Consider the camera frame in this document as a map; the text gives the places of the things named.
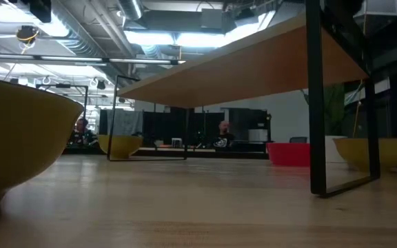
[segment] man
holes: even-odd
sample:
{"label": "man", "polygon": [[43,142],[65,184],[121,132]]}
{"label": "man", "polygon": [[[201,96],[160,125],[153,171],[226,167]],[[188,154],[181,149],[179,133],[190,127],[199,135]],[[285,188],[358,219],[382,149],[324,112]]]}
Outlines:
{"label": "man", "polygon": [[69,145],[93,145],[97,143],[96,134],[93,134],[91,130],[87,128],[88,121],[84,118],[80,118],[76,122],[76,129],[73,130]]}
{"label": "man", "polygon": [[220,129],[220,134],[218,138],[214,141],[214,147],[227,148],[231,146],[232,141],[234,141],[235,136],[229,133],[229,122],[222,121],[218,128]]}

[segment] ceiling pipe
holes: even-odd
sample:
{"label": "ceiling pipe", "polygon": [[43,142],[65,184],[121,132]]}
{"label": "ceiling pipe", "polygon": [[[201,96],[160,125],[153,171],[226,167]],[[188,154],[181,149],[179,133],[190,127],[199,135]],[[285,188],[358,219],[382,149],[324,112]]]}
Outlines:
{"label": "ceiling pipe", "polygon": [[127,37],[125,36],[125,33],[123,33],[123,31],[117,27],[116,23],[111,18],[108,11],[105,9],[105,6],[99,0],[91,0],[91,1],[94,4],[94,7],[96,7],[96,9],[99,11],[99,14],[101,14],[108,22],[108,24],[110,24],[110,28],[113,29],[113,31],[116,33],[118,38],[121,40],[122,44],[127,48],[128,51],[130,51],[131,56],[134,57],[135,54],[133,53],[131,43],[128,41]]}
{"label": "ceiling pipe", "polygon": [[141,0],[117,0],[117,3],[126,19],[136,21],[143,16]]}
{"label": "ceiling pipe", "polygon": [[122,51],[122,53],[124,53],[124,55],[126,55],[126,56],[132,56],[131,51],[129,51],[125,47],[125,45],[119,40],[119,38],[117,38],[117,36],[111,31],[111,29],[108,27],[107,23],[102,19],[101,15],[96,11],[96,9],[94,8],[91,1],[83,0],[83,2],[87,6],[87,8],[94,14],[94,17],[96,17],[97,21],[101,24],[102,28],[111,37],[113,42],[119,47],[120,51]]}

